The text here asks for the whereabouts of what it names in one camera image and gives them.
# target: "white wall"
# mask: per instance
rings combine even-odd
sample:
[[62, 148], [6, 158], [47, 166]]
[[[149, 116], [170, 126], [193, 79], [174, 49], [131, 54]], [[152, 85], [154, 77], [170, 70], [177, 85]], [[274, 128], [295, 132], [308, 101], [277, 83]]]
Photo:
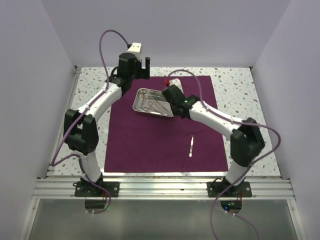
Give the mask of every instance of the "white wall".
[[320, 236], [319, 11], [319, 0], [292, 0], [253, 67], [265, 120], [283, 137], [280, 171], [291, 178], [310, 240]]
[[40, 0], [0, 1], [0, 239], [19, 238], [73, 66]]
[[[143, 43], [152, 66], [253, 66], [290, 0], [42, 0], [74, 65], [101, 66], [106, 29]], [[125, 45], [104, 40], [114, 66]]]

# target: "scissors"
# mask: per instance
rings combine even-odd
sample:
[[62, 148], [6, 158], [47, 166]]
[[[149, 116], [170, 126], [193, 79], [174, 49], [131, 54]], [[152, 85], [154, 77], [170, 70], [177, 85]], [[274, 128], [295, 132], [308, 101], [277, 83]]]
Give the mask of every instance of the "scissors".
[[143, 110], [143, 111], [146, 111], [146, 112], [149, 112], [149, 110], [151, 110], [151, 111], [154, 111], [154, 112], [160, 114], [159, 110], [158, 110], [158, 109], [155, 109], [155, 108], [153, 107], [154, 103], [153, 103], [152, 101], [149, 101], [149, 102], [148, 102], [148, 105], [149, 105], [149, 107], [146, 107], [146, 106], [145, 106], [142, 110]]

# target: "glass panel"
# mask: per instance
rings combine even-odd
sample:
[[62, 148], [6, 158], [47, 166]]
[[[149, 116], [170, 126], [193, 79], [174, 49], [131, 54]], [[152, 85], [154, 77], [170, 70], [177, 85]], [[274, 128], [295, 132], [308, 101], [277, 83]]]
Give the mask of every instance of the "glass panel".
[[[86, 214], [84, 201], [41, 200], [30, 240], [207, 240], [208, 200], [113, 200], [97, 215]], [[262, 239], [296, 240], [286, 200], [245, 200], [242, 216], [258, 228]], [[245, 221], [215, 210], [214, 225], [222, 240], [256, 240]]]

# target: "speckled countertop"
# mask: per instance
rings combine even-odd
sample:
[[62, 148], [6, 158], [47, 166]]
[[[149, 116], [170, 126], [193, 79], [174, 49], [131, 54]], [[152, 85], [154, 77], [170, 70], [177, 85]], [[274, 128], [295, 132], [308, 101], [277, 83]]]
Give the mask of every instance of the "speckled countertop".
[[[151, 67], [150, 75], [167, 76], [173, 70], [181, 67]], [[265, 119], [259, 103], [256, 88], [249, 68], [225, 68], [225, 67], [188, 67], [186, 68], [196, 75], [210, 76], [219, 110], [234, 117], [246, 119], [254, 118], [258, 123], [265, 124]], [[188, 76], [187, 73], [177, 73], [176, 76]], [[97, 91], [103, 86], [106, 79], [105, 71], [102, 67], [83, 67], [79, 76], [71, 107], [77, 109], [88, 102]], [[98, 121], [99, 143], [96, 149], [96, 157], [99, 167], [103, 170], [105, 162], [106, 145], [108, 139], [110, 110], [102, 115]], [[271, 149], [271, 141], [268, 131], [261, 129], [262, 136], [266, 142], [262, 154]], [[224, 148], [227, 156], [230, 156], [230, 143], [224, 140]], [[66, 144], [63, 145], [58, 159], [70, 154]], [[74, 159], [66, 160], [54, 169], [55, 176], [80, 176], [78, 161]], [[274, 154], [256, 163], [248, 176], [280, 176], [278, 164]]]

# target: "black mounting plate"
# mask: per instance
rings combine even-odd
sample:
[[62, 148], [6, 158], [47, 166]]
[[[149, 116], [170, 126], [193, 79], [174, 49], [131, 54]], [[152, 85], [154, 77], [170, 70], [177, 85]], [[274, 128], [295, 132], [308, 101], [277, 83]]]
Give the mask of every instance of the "black mounting plate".
[[[206, 183], [206, 189], [208, 191], [208, 197], [209, 198], [216, 198], [219, 193], [221, 193], [226, 188], [225, 185], [222, 184], [221, 181], [209, 181]], [[243, 198], [251, 198], [252, 192], [251, 192], [251, 186], [250, 182], [244, 181], [240, 184], [237, 191], [234, 191], [232, 193], [224, 193], [221, 197], [230, 198], [235, 197], [237, 198], [239, 196], [239, 193], [242, 192]]]
[[[81, 184], [81, 181], [78, 181], [76, 183], [76, 186]], [[119, 195], [119, 189], [120, 189], [120, 183], [118, 181], [101, 181], [99, 183], [99, 186], [106, 189], [112, 198], [117, 198]], [[102, 197], [104, 195], [103, 191], [99, 191], [98, 193], [95, 191], [90, 191], [89, 188], [86, 188], [85, 190], [83, 189], [78, 189], [78, 187], [75, 188], [74, 196], [75, 197]]]

